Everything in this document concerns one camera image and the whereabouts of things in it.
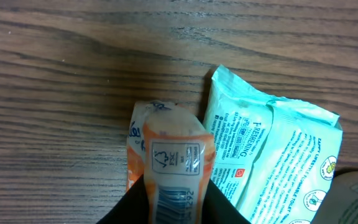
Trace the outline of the teal wet wipes pack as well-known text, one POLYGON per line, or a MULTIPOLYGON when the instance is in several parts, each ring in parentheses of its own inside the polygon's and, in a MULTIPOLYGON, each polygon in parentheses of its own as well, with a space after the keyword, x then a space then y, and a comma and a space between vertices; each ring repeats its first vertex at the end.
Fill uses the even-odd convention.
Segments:
POLYGON ((224 66, 211 79, 211 180, 251 223, 310 223, 334 177, 339 115, 259 91, 224 66))

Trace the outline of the green white small bottle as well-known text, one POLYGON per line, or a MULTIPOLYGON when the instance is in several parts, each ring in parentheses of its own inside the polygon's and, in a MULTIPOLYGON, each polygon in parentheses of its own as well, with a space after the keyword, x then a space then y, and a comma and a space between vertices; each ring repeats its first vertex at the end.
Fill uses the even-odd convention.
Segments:
POLYGON ((312 224, 358 224, 358 171, 334 178, 312 224))

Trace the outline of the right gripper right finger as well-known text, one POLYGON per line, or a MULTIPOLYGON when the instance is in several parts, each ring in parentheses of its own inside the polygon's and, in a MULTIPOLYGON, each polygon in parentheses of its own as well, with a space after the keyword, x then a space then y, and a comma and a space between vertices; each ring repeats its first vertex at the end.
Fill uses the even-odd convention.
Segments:
POLYGON ((250 224, 224 196, 212 180, 204 197, 202 224, 250 224))

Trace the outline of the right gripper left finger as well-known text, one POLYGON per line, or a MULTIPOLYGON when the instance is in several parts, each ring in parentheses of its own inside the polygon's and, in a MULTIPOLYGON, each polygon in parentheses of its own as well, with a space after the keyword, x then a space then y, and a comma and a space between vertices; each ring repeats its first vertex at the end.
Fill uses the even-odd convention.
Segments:
POLYGON ((148 224, 149 202, 141 176, 97 224, 148 224))

